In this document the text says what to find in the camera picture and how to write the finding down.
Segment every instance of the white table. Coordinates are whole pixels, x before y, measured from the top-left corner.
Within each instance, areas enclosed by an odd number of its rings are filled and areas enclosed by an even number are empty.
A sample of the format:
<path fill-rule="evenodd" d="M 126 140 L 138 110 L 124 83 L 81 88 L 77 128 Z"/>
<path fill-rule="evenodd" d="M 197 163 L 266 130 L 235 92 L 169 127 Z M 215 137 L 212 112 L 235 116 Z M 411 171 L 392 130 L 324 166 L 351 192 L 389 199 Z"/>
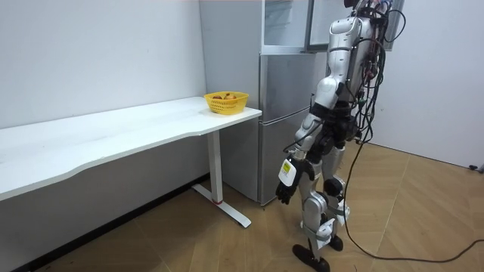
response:
<path fill-rule="evenodd" d="M 242 226 L 250 220 L 223 202 L 219 129 L 261 116 L 260 110 L 223 116 L 202 97 L 112 110 L 0 129 L 0 201 L 18 196 L 105 162 L 208 134 L 212 192 L 194 189 Z"/>

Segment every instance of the table leg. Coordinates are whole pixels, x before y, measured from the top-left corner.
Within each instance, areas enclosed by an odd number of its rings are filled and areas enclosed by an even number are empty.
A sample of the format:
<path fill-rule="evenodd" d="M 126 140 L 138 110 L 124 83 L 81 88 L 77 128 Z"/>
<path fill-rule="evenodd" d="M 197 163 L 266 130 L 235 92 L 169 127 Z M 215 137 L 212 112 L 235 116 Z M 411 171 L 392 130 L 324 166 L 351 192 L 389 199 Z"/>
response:
<path fill-rule="evenodd" d="M 251 224 L 249 218 L 242 215 L 238 210 L 232 208 L 229 204 L 223 201 L 222 195 L 222 164 L 220 159 L 220 137 L 219 131 L 214 131 L 208 134 L 209 140 L 209 163 L 210 163 L 210 184 L 212 192 L 205 189 L 205 187 L 196 184 L 193 188 L 211 200 L 221 210 L 230 215 L 233 219 L 239 222 L 243 227 L 249 227 Z"/>

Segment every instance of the power cord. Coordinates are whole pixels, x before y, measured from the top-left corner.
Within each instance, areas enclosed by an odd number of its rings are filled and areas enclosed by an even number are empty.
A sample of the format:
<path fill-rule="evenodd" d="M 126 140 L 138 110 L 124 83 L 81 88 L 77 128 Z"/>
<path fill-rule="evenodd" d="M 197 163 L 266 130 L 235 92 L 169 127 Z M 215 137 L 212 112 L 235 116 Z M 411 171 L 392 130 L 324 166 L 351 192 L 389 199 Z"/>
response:
<path fill-rule="evenodd" d="M 365 138 L 364 140 L 362 141 L 360 147 L 358 148 L 358 152 L 356 153 L 356 156 L 355 156 L 355 159 L 353 160 L 353 163 L 351 164 L 351 167 L 349 169 L 349 173 L 348 173 L 348 179 L 346 181 L 346 188 L 344 190 L 344 199 L 343 199 L 343 207 L 344 209 L 346 209 L 346 197 L 348 196 L 348 187 L 349 187 L 349 182 L 351 180 L 351 176 L 352 176 L 352 173 L 353 173 L 353 168 L 355 167 L 355 164 L 356 164 L 356 161 L 358 160 L 358 157 L 360 155 L 360 152 L 364 146 L 364 144 L 367 143 L 366 141 L 366 137 L 368 136 L 368 132 L 369 130 L 367 130 L 367 133 L 365 134 Z M 348 228 L 348 222 L 346 221 L 346 213 L 343 213 L 344 214 L 344 218 L 345 218 L 345 229 L 346 229 L 346 234 L 348 234 L 348 238 L 355 244 L 356 247 L 358 247 L 363 253 L 365 253 L 366 255 L 372 257 L 372 258 L 375 258 L 377 260 L 383 260 L 383 261 L 418 261 L 418 262 L 426 262 L 426 263 L 433 263 L 433 264 L 444 264 L 444 263 L 449 263 L 451 261 L 455 261 L 457 259 L 459 259 L 463 254 L 465 254 L 466 252 L 468 252 L 470 249 L 472 249 L 477 243 L 481 243 L 481 242 L 484 242 L 484 239 L 477 239 L 475 241 L 473 241 L 467 248 L 465 248 L 464 250 L 462 250 L 461 252 L 459 252 L 456 256 L 452 257 L 452 258 L 448 258 L 448 259 L 445 259 L 445 260 L 438 260 L 438 261 L 435 261 L 435 260 L 427 260 L 427 259 L 421 259 L 421 258 L 394 258 L 394 257 L 380 257 L 380 256 L 377 256 L 377 255 L 374 255 L 370 252 L 368 252 L 366 249 L 363 249 L 356 241 L 354 241 L 354 239 L 351 237 L 351 234 L 349 233 L 349 228 Z"/>
<path fill-rule="evenodd" d="M 404 25 L 402 27 L 402 30 L 400 31 L 400 33 L 392 40 L 390 41 L 387 41 L 386 38 L 383 36 L 383 39 L 386 41 L 386 42 L 394 42 L 403 32 L 403 30 L 405 29 L 405 25 L 406 25 L 406 18 L 405 18 L 405 15 L 401 12 L 401 11 L 398 11 L 398 10 L 391 10 L 387 13 L 387 16 L 390 12 L 398 12 L 402 15 L 402 17 L 404 18 Z M 377 95 L 378 95 L 378 91 L 380 89 L 380 85 L 381 83 L 383 82 L 383 71 L 384 71 L 384 68 L 385 68 L 385 60 L 386 60 L 386 55 L 385 55 L 385 51 L 383 49 L 383 45 L 382 45 L 382 42 L 379 42 L 379 41 L 382 41 L 382 38 L 378 38 L 377 40 L 373 40 L 373 39 L 366 39 L 366 40 L 370 40 L 372 41 L 373 43 L 377 44 L 380 48 L 380 55 L 379 55 L 379 60 L 378 60 L 378 75 L 377 75 L 377 80 L 376 80 L 376 83 L 375 83 L 375 86 L 374 87 L 371 87 L 370 84 L 368 83 L 368 86 L 366 86 L 366 89 L 367 89 L 367 101 L 365 103 L 365 113 L 362 112 L 363 110 L 363 106 L 361 106 L 359 109 L 358 109 L 358 112 L 357 112 L 357 116 L 360 117 L 360 121 L 362 121 L 361 123 L 363 124 L 363 126 L 359 126 L 358 128 L 361 129 L 362 131 L 364 131 L 366 129 L 366 133 L 365 133 L 365 136 L 363 137 L 361 143 L 360 143 L 360 147 L 358 149 L 358 152 L 356 153 L 355 155 L 355 158 L 353 159 L 353 162 L 351 164 L 351 167 L 349 169 L 349 173 L 348 173 L 348 179 L 346 181 L 346 187 L 345 187 L 345 190 L 344 190 L 344 199 L 343 199 L 343 208 L 346 209 L 346 198 L 348 196 L 348 188 L 349 188 L 349 182 L 351 181 L 351 177 L 352 177 L 352 173 L 353 173 L 353 169 L 355 167 L 355 164 L 356 164 L 356 161 L 358 160 L 358 157 L 361 153 L 361 150 L 363 148 L 363 146 L 368 143 L 369 141 L 371 141 L 371 139 L 373 138 L 373 128 L 372 128 L 372 123 L 373 123 L 373 120 L 374 120 L 374 116 L 375 116 L 375 105 L 376 105 L 376 100 L 377 100 Z M 370 90 L 373 89 L 373 95 L 371 98 L 369 98 L 369 92 Z M 377 255 L 374 255 L 372 253 L 370 253 L 369 251 L 367 251 L 366 249 L 363 249 L 356 241 L 354 241 L 354 239 L 352 238 L 351 236 L 351 233 L 349 232 L 349 227 L 348 227 L 348 222 L 346 221 L 346 213 L 344 213 L 344 219 L 345 219 L 345 229 L 346 229 L 346 234 L 348 235 L 348 238 L 355 244 L 356 247 L 358 247 L 363 253 L 365 253 L 366 255 L 372 257 L 372 258 L 375 258 L 377 260 L 383 260 L 383 261 L 418 261 L 418 262 L 426 262 L 426 263 L 433 263 L 433 264 L 444 264 L 444 263 L 449 263 L 451 261 L 455 261 L 457 259 L 459 259 L 463 254 L 465 254 L 466 252 L 468 252 L 470 249 L 472 249 L 477 243 L 481 243 L 481 242 L 484 242 L 484 239 L 477 239 L 477 240 L 474 240 L 468 247 L 466 247 L 464 250 L 462 250 L 461 252 L 459 252 L 456 256 L 452 257 L 452 258 L 448 258 L 448 259 L 444 259 L 444 260 L 428 260 L 428 259 L 422 259 L 422 258 L 394 258 L 394 257 L 380 257 L 380 256 L 377 256 Z"/>

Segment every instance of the floor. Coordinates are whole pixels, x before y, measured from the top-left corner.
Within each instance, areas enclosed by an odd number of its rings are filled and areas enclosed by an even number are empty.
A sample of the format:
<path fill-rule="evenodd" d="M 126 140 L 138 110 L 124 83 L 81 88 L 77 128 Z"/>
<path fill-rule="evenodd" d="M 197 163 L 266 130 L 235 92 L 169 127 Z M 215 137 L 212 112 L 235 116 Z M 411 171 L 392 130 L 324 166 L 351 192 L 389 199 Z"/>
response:
<path fill-rule="evenodd" d="M 345 179 L 354 155 L 350 146 L 339 171 Z M 298 195 L 288 206 L 274 201 L 263 209 L 224 190 L 225 200 L 253 222 L 249 228 L 190 190 L 39 271 L 312 271 L 291 253 L 293 244 L 306 241 Z M 381 256 L 450 258 L 484 238 L 484 176 L 465 168 L 368 145 L 347 202 L 353 238 Z M 449 264 L 376 261 L 340 233 L 343 252 L 322 250 L 333 272 L 484 272 L 484 244 Z"/>

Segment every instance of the plastic basket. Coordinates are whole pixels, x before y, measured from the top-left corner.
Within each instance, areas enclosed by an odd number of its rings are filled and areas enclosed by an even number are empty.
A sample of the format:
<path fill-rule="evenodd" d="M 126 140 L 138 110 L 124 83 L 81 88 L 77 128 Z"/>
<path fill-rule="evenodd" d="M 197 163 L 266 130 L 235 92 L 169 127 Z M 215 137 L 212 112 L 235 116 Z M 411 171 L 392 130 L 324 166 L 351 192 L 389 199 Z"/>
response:
<path fill-rule="evenodd" d="M 223 99 L 227 94 L 234 95 L 235 99 L 225 100 Z M 222 99 L 214 99 L 215 96 L 220 96 Z M 212 94 L 204 95 L 206 102 L 209 104 L 209 108 L 214 113 L 221 113 L 225 115 L 231 115 L 241 112 L 245 104 L 247 104 L 248 94 L 237 91 L 219 91 Z"/>

